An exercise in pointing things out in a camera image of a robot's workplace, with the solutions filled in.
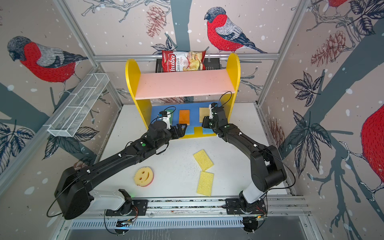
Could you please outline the pale orange sponge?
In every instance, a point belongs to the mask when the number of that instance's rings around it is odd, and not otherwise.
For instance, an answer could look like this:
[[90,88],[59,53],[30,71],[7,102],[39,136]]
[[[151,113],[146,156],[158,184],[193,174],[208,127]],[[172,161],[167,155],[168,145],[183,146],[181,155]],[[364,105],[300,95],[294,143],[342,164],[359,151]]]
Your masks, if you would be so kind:
[[199,108],[199,122],[202,123],[205,117],[210,117],[210,108]]

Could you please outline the yellow sponge front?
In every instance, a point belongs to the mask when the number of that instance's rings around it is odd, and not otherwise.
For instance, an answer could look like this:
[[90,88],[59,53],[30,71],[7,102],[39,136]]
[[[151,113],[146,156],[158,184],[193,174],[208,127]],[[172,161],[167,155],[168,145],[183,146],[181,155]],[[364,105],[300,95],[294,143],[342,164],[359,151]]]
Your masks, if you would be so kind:
[[197,194],[210,197],[212,194],[213,181],[213,173],[202,171],[199,178]]

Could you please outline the light blue sponge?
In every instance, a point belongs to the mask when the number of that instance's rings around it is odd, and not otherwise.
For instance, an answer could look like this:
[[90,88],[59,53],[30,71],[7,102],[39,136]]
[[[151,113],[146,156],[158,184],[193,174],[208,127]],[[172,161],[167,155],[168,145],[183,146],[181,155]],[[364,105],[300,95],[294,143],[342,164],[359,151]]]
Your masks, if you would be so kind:
[[210,134],[214,134],[214,132],[212,129],[203,128],[203,134],[204,135],[210,135]]
[[194,135],[195,134],[195,128],[192,126],[187,126],[185,135]]

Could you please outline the light green scrub sponge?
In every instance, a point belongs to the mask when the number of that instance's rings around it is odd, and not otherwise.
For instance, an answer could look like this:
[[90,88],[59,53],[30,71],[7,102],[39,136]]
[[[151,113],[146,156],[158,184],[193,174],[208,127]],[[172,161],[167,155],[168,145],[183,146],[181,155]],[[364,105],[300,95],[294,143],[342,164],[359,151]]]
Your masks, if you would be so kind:
[[166,112],[167,112],[168,118],[170,120],[170,125],[172,125],[173,124],[174,110],[169,109],[169,110],[166,110]]

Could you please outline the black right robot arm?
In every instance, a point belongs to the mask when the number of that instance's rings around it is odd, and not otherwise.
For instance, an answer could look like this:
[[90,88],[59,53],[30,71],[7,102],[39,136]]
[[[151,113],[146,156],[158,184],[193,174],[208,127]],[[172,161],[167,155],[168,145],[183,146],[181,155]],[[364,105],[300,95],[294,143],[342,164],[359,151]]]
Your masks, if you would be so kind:
[[250,160],[252,183],[239,194],[242,211],[253,211],[257,202],[271,188],[287,179],[282,161],[276,156],[275,146],[265,146],[245,135],[236,125],[228,123],[223,106],[212,103],[210,114],[204,117],[202,127],[211,129],[225,142],[232,144]]

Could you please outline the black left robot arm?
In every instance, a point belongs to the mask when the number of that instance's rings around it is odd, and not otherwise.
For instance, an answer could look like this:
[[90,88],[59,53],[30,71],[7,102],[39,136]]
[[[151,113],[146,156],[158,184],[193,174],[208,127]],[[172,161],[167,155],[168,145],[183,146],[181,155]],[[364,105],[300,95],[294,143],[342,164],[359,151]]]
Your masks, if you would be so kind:
[[64,170],[54,192],[63,217],[66,220],[79,217],[95,199],[90,191],[120,171],[156,155],[157,150],[168,146],[171,140],[184,137],[187,127],[187,124],[176,124],[167,129],[165,122],[156,121],[141,138],[120,152],[80,170],[74,167]]

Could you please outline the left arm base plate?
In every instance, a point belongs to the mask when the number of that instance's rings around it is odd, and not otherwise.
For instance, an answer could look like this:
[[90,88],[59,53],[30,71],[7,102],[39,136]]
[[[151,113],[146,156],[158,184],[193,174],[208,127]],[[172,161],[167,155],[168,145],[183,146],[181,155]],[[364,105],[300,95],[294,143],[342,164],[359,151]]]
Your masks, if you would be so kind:
[[126,216],[145,216],[148,200],[137,200],[133,199],[130,202],[126,201],[119,209],[117,210],[106,210],[107,217],[126,217]]

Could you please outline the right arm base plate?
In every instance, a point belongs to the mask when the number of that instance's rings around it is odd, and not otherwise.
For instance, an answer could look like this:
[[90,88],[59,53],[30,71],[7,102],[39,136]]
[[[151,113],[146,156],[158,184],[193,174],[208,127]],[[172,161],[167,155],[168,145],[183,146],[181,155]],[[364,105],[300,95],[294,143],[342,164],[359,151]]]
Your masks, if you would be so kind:
[[224,209],[228,215],[265,215],[267,213],[264,200],[249,204],[242,198],[225,199]]

